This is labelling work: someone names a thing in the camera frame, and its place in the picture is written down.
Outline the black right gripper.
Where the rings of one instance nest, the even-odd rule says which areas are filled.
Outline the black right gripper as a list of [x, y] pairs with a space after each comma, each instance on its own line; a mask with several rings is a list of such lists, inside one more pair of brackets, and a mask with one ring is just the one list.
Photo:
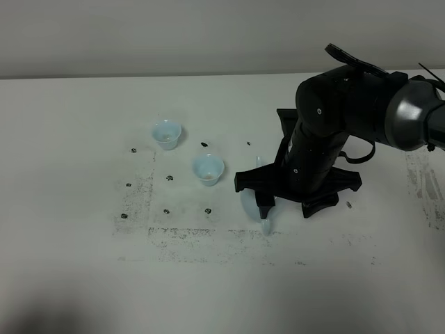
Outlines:
[[235, 191], [252, 189], [260, 219], [267, 219], [275, 207], [275, 196], [302, 202], [302, 215], [310, 218], [334, 207], [338, 192], [357, 191], [362, 180], [358, 172], [335, 168], [334, 163], [348, 134], [337, 132], [321, 138], [303, 126], [295, 109], [278, 109], [284, 137], [273, 163], [237, 172]]

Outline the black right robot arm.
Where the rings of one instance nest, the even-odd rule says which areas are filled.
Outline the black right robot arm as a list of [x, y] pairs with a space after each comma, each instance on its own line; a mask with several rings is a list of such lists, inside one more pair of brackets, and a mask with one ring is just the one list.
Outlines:
[[295, 108], [277, 110], [284, 136], [274, 162], [235, 174], [236, 192], [253, 191], [260, 218], [277, 198], [310, 217], [335, 206], [340, 191], [358, 190], [359, 173], [334, 165], [350, 136], [402, 151], [444, 147], [442, 79], [390, 73], [332, 44], [326, 52], [341, 66], [303, 81]]

